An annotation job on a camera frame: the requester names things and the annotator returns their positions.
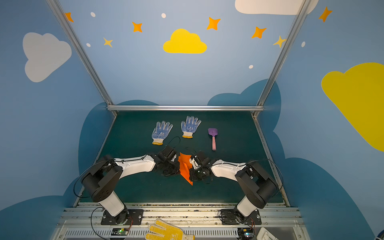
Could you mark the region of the orange square paper sheet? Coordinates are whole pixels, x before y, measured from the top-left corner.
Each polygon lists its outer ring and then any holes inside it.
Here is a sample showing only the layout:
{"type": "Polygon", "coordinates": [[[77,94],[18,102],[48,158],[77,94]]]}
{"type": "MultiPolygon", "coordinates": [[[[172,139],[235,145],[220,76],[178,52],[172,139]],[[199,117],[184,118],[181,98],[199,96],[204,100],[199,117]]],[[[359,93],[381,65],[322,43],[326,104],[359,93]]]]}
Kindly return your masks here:
{"type": "Polygon", "coordinates": [[[191,155],[180,153],[178,162],[180,163],[181,176],[192,186],[193,182],[190,180],[190,169],[193,167],[190,163],[191,155]]]}

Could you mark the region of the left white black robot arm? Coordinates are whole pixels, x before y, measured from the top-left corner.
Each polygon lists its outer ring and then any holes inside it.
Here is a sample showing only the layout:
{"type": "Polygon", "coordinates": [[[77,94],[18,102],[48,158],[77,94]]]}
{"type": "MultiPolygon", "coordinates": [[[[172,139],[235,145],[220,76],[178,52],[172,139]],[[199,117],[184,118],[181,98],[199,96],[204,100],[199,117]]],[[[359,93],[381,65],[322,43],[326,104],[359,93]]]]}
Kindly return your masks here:
{"type": "Polygon", "coordinates": [[[140,225],[144,211],[129,210],[115,193],[120,179],[151,172],[154,169],[164,173],[178,174],[180,164],[176,161],[177,152],[166,146],[157,154],[141,157],[119,159],[109,155],[103,156],[81,175],[81,183],[94,203],[104,208],[102,226],[140,225]]]}

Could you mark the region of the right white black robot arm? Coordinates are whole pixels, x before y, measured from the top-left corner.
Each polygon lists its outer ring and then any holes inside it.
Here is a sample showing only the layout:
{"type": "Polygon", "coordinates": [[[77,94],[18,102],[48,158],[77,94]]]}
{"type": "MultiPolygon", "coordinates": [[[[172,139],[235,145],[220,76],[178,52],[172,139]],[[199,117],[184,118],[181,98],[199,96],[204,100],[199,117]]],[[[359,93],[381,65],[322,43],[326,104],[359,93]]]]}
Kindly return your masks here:
{"type": "Polygon", "coordinates": [[[222,209],[218,212],[224,225],[261,224],[259,209],[279,191],[275,179],[259,164],[258,161],[248,163],[231,163],[223,160],[206,158],[203,152],[192,156],[188,163],[192,164],[190,180],[202,181],[212,177],[226,178],[237,182],[245,196],[233,209],[222,209]]]}

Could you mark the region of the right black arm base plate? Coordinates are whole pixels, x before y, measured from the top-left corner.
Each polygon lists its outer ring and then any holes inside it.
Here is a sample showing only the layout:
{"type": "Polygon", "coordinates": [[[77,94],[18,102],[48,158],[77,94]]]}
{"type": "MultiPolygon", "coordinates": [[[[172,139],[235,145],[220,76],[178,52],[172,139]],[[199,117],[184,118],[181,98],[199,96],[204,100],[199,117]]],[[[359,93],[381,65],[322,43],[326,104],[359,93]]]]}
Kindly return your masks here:
{"type": "Polygon", "coordinates": [[[222,209],[218,217],[223,225],[261,225],[262,220],[258,210],[253,211],[248,217],[243,216],[235,209],[222,209]]]}

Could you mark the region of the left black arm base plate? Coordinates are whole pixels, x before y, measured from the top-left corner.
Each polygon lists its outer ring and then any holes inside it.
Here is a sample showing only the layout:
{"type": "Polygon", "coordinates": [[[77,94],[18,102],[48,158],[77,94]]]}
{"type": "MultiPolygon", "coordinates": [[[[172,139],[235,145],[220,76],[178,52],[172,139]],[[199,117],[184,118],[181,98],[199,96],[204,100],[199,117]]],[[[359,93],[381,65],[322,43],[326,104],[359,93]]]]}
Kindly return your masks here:
{"type": "Polygon", "coordinates": [[[101,225],[140,225],[143,219],[144,210],[124,209],[121,213],[113,217],[107,210],[104,211],[101,225]]]}

